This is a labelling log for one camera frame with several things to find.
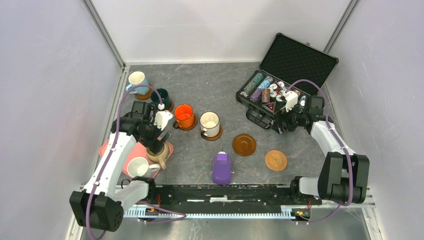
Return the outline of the white mug dark handle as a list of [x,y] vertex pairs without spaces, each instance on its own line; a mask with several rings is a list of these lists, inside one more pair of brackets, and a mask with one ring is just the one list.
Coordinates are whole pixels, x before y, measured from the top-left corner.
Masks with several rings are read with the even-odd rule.
[[213,137],[218,134],[220,128],[220,117],[213,111],[204,112],[199,119],[200,131],[206,131],[207,137]]

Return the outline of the dark green mug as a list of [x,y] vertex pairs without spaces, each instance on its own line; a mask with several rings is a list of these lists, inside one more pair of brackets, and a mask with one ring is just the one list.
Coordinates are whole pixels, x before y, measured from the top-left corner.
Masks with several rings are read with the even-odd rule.
[[[156,90],[160,94],[160,98],[162,100],[162,103],[164,104],[164,109],[168,110],[170,106],[170,100],[171,100],[168,91],[164,88],[157,88]],[[152,93],[150,97],[152,103],[155,104],[156,109],[159,109],[160,98],[155,91]]]

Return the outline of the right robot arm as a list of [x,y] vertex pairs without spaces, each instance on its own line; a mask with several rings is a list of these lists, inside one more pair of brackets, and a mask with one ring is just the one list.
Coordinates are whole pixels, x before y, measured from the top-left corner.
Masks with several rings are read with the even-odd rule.
[[289,199],[302,204],[314,196],[342,206],[362,204],[367,196],[370,161],[348,148],[324,108],[323,97],[307,96],[304,105],[296,104],[276,115],[278,126],[286,131],[304,128],[325,155],[319,177],[296,176],[291,181]]

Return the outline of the orange mug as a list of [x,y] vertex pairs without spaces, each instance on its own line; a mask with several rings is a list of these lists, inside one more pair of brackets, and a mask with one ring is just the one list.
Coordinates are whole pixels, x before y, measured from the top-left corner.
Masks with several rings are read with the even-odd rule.
[[175,121],[178,121],[180,127],[187,128],[193,124],[194,114],[194,110],[189,104],[178,105],[174,111]]

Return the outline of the woven rattan coaster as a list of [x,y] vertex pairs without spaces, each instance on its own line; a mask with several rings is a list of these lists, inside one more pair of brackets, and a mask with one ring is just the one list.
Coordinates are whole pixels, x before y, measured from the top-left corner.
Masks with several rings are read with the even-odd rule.
[[266,166],[273,171],[283,171],[288,166],[287,156],[279,150],[270,150],[264,157]]

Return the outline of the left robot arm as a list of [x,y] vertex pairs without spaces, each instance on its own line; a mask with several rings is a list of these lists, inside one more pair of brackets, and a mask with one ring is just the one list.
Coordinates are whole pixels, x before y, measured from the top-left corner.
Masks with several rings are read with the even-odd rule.
[[154,153],[161,151],[171,137],[165,128],[172,118],[173,114],[163,106],[143,101],[134,101],[130,112],[117,116],[92,177],[82,190],[70,195],[70,207],[79,226],[115,232],[129,208],[141,200],[145,204],[156,200],[155,181],[143,173],[132,177],[123,189],[117,189],[117,183],[137,143]]

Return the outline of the beige mug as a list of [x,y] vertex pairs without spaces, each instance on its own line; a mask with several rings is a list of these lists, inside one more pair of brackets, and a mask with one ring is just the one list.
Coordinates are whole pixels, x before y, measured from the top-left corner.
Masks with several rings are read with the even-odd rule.
[[147,158],[155,163],[159,164],[162,169],[166,169],[166,161],[171,154],[171,148],[169,143],[166,143],[159,153],[153,153],[149,148],[146,149]]

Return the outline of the light blue mug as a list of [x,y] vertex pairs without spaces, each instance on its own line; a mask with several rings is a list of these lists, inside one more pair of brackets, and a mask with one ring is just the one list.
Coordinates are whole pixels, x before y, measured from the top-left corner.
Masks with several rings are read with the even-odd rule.
[[125,88],[126,91],[136,85],[145,85],[133,89],[130,92],[131,94],[146,95],[150,90],[150,88],[147,87],[149,85],[149,81],[147,80],[145,74],[142,71],[135,71],[131,73],[128,77],[128,82],[129,84]]

